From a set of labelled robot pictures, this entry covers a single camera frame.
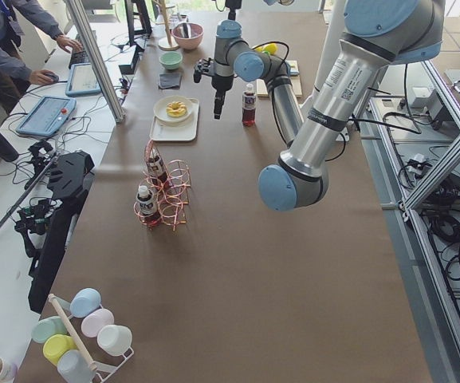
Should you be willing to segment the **tea bottle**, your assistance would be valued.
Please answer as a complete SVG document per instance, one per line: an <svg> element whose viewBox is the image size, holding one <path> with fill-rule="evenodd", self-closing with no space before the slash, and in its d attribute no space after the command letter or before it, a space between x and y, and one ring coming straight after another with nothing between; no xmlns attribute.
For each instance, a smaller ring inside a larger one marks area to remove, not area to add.
<svg viewBox="0 0 460 383"><path fill-rule="evenodd" d="M256 93L254 85L248 83L242 94L242 124L245 127L253 126L255 123Z"/></svg>
<svg viewBox="0 0 460 383"><path fill-rule="evenodd" d="M167 168L163 162L162 156L155 147L151 148L147 156L146 165L148 175L155 186L162 187L165 191L171 188L172 184L167 173Z"/></svg>

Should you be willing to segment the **white serving tray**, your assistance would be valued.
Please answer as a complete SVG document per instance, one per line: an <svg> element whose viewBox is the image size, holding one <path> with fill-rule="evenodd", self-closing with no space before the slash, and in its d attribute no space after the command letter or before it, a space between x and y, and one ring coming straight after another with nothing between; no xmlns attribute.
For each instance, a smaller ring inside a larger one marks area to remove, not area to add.
<svg viewBox="0 0 460 383"><path fill-rule="evenodd" d="M169 116L167 106L180 101L187 107L183 116ZM179 95L163 97L153 108L154 118L149 137L157 142L190 142L197 136L199 100Z"/></svg>

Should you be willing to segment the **tea bottle front end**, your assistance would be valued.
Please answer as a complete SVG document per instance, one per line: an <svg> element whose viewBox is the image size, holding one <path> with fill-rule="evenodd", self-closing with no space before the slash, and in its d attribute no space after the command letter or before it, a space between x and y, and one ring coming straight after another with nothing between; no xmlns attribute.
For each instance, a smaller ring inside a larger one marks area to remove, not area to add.
<svg viewBox="0 0 460 383"><path fill-rule="evenodd" d="M140 221L148 227L154 227L160 223L159 213L155 193L147 185L140 185L136 194L136 206Z"/></svg>

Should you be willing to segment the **wooden cutting board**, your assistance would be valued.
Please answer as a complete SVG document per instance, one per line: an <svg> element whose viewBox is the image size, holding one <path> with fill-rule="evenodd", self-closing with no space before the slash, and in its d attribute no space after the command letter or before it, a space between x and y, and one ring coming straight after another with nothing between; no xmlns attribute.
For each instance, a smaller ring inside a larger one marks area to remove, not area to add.
<svg viewBox="0 0 460 383"><path fill-rule="evenodd" d="M287 60L286 63L290 67L290 81L293 86L293 91L296 98L302 98L302 88L301 88L301 76L300 71L298 68L298 63L296 60ZM265 82L262 79L256 80L256 88L255 88L256 95L258 97L268 97L268 90L266 88Z"/></svg>

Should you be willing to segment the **white plate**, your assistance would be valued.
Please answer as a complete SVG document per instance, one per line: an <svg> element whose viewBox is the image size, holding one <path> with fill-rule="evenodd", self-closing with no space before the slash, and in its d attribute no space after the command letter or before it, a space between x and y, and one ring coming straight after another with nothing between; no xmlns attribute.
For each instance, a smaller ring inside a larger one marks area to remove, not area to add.
<svg viewBox="0 0 460 383"><path fill-rule="evenodd" d="M168 96L158 100L153 113L156 118L165 123L177 124L185 121L193 112L194 104L180 95Z"/></svg>

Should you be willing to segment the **pink bowl with ice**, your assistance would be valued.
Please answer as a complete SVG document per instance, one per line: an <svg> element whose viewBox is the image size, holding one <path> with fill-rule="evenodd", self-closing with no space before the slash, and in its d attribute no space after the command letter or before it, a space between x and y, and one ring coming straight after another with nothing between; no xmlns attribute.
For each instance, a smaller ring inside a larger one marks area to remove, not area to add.
<svg viewBox="0 0 460 383"><path fill-rule="evenodd" d="M193 22L182 22L171 33L180 48L193 50L201 44L204 29L201 25Z"/></svg>

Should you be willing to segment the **grey folded cloth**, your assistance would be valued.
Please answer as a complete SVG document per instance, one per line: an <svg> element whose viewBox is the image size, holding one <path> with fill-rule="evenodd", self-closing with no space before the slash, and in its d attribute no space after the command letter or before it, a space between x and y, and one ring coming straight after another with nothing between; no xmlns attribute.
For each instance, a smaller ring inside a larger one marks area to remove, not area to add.
<svg viewBox="0 0 460 383"><path fill-rule="evenodd" d="M179 89L181 80L181 73L161 73L159 75L158 87L160 89Z"/></svg>

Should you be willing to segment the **mint green bowl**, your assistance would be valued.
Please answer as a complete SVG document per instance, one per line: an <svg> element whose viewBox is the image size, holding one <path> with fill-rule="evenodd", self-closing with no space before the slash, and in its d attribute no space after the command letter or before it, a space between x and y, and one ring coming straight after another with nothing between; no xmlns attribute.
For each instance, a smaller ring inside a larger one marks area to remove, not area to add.
<svg viewBox="0 0 460 383"><path fill-rule="evenodd" d="M183 63L183 55L179 52L169 51L159 57L159 63L167 70L176 70Z"/></svg>

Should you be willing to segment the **yellow lemon far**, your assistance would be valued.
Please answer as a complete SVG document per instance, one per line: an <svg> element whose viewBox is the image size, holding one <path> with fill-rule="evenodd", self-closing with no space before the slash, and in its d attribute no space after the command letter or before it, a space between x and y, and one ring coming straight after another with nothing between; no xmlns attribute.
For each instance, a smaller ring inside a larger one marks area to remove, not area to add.
<svg viewBox="0 0 460 383"><path fill-rule="evenodd" d="M263 45L262 52L268 55L271 55L271 56L275 55L277 52L277 44L272 42L272 43Z"/></svg>

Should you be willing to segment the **wooden mug tree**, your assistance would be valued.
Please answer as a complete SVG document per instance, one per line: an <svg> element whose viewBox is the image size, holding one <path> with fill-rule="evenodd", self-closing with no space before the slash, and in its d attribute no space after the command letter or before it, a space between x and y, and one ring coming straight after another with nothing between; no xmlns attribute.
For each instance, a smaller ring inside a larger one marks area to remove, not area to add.
<svg viewBox="0 0 460 383"><path fill-rule="evenodd" d="M164 30L166 33L166 36L158 41L158 47L163 51L177 50L179 46L171 36L171 28L169 18L167 16L166 2L164 0L152 0L152 2L159 7L160 14L163 17Z"/></svg>

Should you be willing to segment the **black box on desk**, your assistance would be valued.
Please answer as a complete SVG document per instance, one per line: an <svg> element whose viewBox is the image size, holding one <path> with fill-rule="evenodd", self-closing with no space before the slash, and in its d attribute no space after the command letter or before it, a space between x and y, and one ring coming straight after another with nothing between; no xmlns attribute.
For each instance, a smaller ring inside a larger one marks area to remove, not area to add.
<svg viewBox="0 0 460 383"><path fill-rule="evenodd" d="M129 46L118 55L118 67L122 75L133 75L140 60L136 45Z"/></svg>

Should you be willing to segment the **blue tablet far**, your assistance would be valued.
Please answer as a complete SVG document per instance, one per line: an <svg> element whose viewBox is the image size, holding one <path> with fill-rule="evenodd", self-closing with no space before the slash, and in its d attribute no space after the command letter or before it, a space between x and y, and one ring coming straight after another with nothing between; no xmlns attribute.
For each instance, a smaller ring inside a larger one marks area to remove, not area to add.
<svg viewBox="0 0 460 383"><path fill-rule="evenodd" d="M101 93L90 63L73 64L69 70L69 78L65 89L68 97L82 97Z"/></svg>

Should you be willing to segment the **blue tablet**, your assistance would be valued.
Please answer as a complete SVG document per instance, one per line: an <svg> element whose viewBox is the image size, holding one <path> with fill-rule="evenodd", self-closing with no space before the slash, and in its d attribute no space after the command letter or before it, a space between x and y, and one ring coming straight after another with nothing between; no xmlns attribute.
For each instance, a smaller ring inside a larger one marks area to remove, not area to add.
<svg viewBox="0 0 460 383"><path fill-rule="evenodd" d="M69 78L65 89L68 97L82 97L101 93L90 63L73 64L69 70Z"/></svg>
<svg viewBox="0 0 460 383"><path fill-rule="evenodd" d="M42 97L15 132L22 136L51 137L70 118L77 101L71 97Z"/></svg>

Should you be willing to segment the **black keyboard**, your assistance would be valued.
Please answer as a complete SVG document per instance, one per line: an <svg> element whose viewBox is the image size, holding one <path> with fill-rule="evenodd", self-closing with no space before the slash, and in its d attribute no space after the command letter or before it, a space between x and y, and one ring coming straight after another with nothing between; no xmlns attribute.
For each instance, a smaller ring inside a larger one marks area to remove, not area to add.
<svg viewBox="0 0 460 383"><path fill-rule="evenodd" d="M69 65L71 69L74 65L78 64L88 64L91 60L84 49L73 49L70 54Z"/></svg>

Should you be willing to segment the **black computer mouse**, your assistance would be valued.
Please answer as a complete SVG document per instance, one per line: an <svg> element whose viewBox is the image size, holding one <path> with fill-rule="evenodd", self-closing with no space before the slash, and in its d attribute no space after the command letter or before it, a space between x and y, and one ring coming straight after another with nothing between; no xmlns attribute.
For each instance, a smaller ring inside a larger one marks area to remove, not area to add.
<svg viewBox="0 0 460 383"><path fill-rule="evenodd" d="M59 82L59 76L55 73L46 73L45 74L53 83Z"/></svg>

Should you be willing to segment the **blue tablet near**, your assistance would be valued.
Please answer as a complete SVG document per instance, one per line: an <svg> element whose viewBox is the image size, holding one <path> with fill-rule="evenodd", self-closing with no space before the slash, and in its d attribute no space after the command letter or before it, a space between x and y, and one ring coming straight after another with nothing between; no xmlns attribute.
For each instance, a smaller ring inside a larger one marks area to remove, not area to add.
<svg viewBox="0 0 460 383"><path fill-rule="evenodd" d="M77 101L71 97L42 97L15 132L22 136L51 137L70 118Z"/></svg>

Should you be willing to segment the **person at desk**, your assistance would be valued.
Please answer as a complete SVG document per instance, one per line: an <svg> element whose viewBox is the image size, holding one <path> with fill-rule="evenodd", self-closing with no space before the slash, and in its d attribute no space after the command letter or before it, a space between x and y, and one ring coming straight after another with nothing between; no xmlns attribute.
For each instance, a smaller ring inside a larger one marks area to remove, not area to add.
<svg viewBox="0 0 460 383"><path fill-rule="evenodd" d="M69 38L56 19L37 1L0 1L0 105L10 113L30 85L50 85L46 69L32 70L22 60L18 47L24 32L15 12L18 11L57 45L69 53L82 49L80 42Z"/></svg>

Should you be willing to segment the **light blue cup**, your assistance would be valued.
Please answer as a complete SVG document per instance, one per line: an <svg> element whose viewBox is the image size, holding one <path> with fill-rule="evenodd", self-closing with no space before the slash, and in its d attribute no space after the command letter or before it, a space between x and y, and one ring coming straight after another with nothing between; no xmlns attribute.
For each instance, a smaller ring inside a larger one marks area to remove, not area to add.
<svg viewBox="0 0 460 383"><path fill-rule="evenodd" d="M70 312L75 318L84 318L97 310L101 304L98 290L87 287L79 290L70 302Z"/></svg>

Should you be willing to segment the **pale pink cup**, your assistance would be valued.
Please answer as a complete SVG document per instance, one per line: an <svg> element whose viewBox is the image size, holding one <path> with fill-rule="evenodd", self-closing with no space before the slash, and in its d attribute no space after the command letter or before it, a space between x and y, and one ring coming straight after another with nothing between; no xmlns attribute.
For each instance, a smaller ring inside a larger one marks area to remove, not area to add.
<svg viewBox="0 0 460 383"><path fill-rule="evenodd" d="M112 311L99 308L87 315L81 323L81 332L88 338L96 338L101 329L114 323Z"/></svg>

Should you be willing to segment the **white cup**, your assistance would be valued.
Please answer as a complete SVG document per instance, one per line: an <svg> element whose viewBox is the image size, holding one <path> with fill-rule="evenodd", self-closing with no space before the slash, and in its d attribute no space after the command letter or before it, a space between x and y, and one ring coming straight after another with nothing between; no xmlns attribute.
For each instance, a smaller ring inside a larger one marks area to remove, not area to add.
<svg viewBox="0 0 460 383"><path fill-rule="evenodd" d="M132 332L126 326L106 325L96 337L98 346L109 355L123 355L132 345Z"/></svg>

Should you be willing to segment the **mint green cup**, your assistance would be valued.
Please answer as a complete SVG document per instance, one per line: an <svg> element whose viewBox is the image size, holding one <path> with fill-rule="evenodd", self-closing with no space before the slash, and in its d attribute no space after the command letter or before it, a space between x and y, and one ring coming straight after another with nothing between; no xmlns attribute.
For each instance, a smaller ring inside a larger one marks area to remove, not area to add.
<svg viewBox="0 0 460 383"><path fill-rule="evenodd" d="M31 331L34 342L44 344L53 335L68 333L59 316L51 316L40 320Z"/></svg>

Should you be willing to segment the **yellow cup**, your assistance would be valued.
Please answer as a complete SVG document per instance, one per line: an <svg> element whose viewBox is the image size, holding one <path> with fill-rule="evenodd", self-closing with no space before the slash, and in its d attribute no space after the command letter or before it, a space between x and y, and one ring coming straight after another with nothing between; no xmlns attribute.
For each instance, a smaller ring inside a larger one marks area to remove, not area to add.
<svg viewBox="0 0 460 383"><path fill-rule="evenodd" d="M61 357L73 349L77 349L77 345L69 335L55 334L43 344L42 353L51 364L57 366Z"/></svg>

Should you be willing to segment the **grey blue cup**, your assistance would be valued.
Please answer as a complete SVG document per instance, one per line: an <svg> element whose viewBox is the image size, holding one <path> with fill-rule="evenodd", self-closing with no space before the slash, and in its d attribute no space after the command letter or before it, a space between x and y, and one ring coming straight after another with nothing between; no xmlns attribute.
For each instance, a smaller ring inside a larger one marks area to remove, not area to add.
<svg viewBox="0 0 460 383"><path fill-rule="evenodd" d="M57 371L68 383L89 383L95 377L92 371L76 349L65 352L57 363Z"/></svg>

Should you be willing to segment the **aluminium frame post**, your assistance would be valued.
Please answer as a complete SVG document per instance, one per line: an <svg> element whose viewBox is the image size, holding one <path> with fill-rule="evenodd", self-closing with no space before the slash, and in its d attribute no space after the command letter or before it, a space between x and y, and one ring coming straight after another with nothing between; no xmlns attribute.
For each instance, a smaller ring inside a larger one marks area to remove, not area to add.
<svg viewBox="0 0 460 383"><path fill-rule="evenodd" d="M101 56L96 39L93 37L91 26L82 2L79 0L64 0L64 3L81 37L82 45L88 54L93 72L113 118L116 123L123 122L125 118L124 110L113 88L111 78Z"/></svg>

